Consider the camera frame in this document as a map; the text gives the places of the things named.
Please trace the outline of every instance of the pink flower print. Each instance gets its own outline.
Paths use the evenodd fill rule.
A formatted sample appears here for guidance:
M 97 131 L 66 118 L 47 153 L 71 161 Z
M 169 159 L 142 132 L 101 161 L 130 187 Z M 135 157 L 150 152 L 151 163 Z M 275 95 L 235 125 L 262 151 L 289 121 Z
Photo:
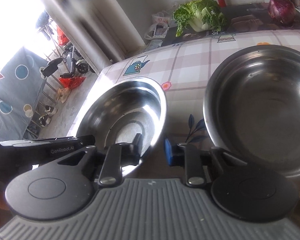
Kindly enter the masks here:
M 163 84 L 161 85 L 161 87 L 162 87 L 162 89 L 163 89 L 164 91 L 167 91 L 167 90 L 169 90 L 170 87 L 171 87 L 171 82 L 167 81 L 167 82 L 163 83 Z

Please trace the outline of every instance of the blue kettle illustration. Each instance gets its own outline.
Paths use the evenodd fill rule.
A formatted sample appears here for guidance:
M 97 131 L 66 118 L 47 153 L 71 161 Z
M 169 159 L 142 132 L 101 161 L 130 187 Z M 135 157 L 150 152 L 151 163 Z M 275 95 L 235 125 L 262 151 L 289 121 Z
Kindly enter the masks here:
M 125 73 L 123 74 L 124 76 L 127 75 L 132 75 L 132 74 L 137 74 L 140 73 L 141 68 L 143 68 L 145 66 L 145 64 L 147 64 L 150 60 L 145 61 L 146 56 L 141 56 L 141 57 L 137 57 L 135 58 L 131 64 L 129 65 L 129 67 L 127 68 L 127 70 L 125 71 Z

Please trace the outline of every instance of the black round disc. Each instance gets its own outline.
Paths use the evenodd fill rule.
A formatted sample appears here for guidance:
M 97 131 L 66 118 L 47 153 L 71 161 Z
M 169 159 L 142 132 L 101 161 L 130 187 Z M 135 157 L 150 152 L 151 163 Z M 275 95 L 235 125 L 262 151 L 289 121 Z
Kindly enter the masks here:
M 211 194 L 224 211 L 251 222 L 281 219 L 298 201 L 298 190 L 287 178 L 251 166 L 225 172 L 213 182 Z

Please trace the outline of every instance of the black wheel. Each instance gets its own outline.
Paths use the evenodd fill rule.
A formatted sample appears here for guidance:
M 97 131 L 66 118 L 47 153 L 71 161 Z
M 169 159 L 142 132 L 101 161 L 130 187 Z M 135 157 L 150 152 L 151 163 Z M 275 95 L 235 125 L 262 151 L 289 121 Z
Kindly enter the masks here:
M 92 67 L 89 66 L 89 69 L 90 69 L 90 71 L 91 71 L 92 73 L 96 73 L 96 72 L 93 70 Z
M 85 63 L 81 63 L 77 65 L 77 70 L 79 71 L 79 73 L 85 74 L 89 71 L 89 65 Z

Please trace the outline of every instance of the blue circle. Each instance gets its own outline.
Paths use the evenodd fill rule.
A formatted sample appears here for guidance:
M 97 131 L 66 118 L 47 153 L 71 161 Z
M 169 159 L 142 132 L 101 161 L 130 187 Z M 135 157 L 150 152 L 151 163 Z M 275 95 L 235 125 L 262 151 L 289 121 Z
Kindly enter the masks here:
M 23 80 L 29 75 L 29 70 L 25 65 L 19 65 L 16 67 L 15 74 L 18 79 Z
M 12 106 L 3 101 L 0 101 L 0 112 L 3 114 L 10 114 L 12 112 Z

